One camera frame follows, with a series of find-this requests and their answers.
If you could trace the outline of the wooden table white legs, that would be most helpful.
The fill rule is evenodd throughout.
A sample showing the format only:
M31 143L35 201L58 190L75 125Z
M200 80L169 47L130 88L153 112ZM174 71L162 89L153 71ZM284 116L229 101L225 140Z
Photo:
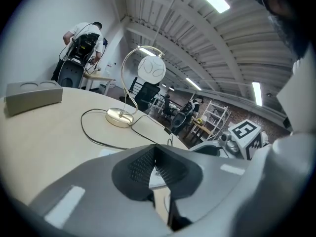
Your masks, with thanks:
M114 82L116 82L115 79L112 79L112 78L106 77L106 76L102 76L102 75L96 74L96 73L92 73L92 74L84 73L83 78L85 78L87 80L86 85L85 85L85 89L84 89L86 91L91 90L94 81L105 82L106 84L105 84L105 90L102 93L103 95L107 95L108 91L110 89L110 85L113 84Z

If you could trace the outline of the black swivel chair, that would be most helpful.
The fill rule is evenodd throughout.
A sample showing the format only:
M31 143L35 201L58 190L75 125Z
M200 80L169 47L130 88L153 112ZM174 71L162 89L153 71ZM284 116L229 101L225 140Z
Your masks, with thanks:
M173 104L169 104L167 107L164 106L164 108L160 112L160 115L162 116L162 121L171 123L179 110L180 109Z

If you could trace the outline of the black white office chair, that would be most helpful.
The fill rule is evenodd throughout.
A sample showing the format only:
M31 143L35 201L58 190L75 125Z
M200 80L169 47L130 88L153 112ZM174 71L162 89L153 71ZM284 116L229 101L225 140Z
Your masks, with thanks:
M182 112L178 112L172 120L171 132L177 136L185 125L186 125L186 115Z

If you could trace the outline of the gold desk lamp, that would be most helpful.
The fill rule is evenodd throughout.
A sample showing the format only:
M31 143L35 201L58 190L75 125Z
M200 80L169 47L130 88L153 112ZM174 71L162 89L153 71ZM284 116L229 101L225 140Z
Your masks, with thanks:
M130 51L126 55L121 65L120 79L123 86L124 95L128 96L129 99L132 101L132 103L135 106L135 111L133 113L129 113L125 110L125 108L107 109L105 118L110 124L116 127L127 128L129 126L132 126L134 123L134 115L138 112L138 104L135 101L135 99L132 97L132 95L130 94L124 81L123 73L124 73L125 64L128 61L129 57L132 54L134 54L136 51L140 50L140 51L146 52L146 51L149 51L150 49L158 52L158 55L148 54L145 58L143 58L140 61L137 68L138 77L143 79L145 82L148 82L149 84L156 85L157 83L161 82L165 76L166 65L164 61L162 60L162 56L164 55L164 53L158 48L149 46L149 45L139 46L133 49L132 51Z

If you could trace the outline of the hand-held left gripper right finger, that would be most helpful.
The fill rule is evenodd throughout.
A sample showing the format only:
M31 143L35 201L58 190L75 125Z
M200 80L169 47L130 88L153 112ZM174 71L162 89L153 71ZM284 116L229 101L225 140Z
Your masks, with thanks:
M230 193L248 162L170 146L155 148L155 168L163 186L155 188L155 212L172 230L206 216Z

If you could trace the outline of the white metal shelf rack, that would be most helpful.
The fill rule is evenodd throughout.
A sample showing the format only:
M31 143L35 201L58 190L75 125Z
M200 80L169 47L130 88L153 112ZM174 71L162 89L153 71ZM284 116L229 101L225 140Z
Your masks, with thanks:
M201 116L204 127L207 128L211 134L203 134L202 141L215 140L224 128L230 114L231 111L228 106L220 105L211 100Z

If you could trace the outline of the black backpack rig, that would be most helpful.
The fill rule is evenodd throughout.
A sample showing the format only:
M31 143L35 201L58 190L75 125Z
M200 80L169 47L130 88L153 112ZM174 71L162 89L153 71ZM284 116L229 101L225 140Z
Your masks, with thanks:
M66 58L75 59L75 62L85 66L93 53L97 44L99 35L96 33L83 34L76 38L69 48Z

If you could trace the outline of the grey chair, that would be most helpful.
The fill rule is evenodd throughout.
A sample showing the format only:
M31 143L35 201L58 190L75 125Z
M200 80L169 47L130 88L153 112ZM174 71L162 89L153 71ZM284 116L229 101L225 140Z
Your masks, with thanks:
M84 74L84 66L72 60L66 60L58 76L58 84L62 87L79 88Z

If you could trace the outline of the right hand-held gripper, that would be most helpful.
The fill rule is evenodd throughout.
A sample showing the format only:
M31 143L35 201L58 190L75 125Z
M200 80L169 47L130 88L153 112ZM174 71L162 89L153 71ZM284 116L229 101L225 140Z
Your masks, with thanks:
M220 155L223 148L230 157L251 160L255 151L262 147L261 127L254 122L244 121L230 126L223 132L218 142L202 142L189 149L189 151L204 155Z

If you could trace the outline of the grey cardboard box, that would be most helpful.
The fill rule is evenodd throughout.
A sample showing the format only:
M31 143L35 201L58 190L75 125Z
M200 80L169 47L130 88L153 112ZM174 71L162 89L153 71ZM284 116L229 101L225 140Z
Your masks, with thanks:
M55 81L10 83L5 92L7 113L15 116L43 106L60 103L63 87Z

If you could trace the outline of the white power strip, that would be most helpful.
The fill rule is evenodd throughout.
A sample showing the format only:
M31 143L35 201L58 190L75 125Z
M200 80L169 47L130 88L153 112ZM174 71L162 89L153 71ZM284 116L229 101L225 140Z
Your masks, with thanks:
M160 173L154 168L150 175L149 189L160 189L167 187Z

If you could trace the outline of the long wooden table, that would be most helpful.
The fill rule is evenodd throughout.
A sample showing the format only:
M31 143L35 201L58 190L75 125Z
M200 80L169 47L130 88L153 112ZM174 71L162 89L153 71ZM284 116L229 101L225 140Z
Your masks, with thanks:
M193 134L190 141L193 143L197 143L198 141L202 140L202 136L204 134L208 135L208 137L205 140L210 139L212 136L214 136L214 133L210 131L207 127L204 125L198 123L197 119L192 120L192 127L190 132Z

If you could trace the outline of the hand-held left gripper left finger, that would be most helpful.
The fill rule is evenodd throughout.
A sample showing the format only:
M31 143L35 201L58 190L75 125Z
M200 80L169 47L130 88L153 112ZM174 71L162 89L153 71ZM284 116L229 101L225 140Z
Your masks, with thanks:
M74 237L166 237L150 176L172 147L141 146L88 160L44 188L30 209Z

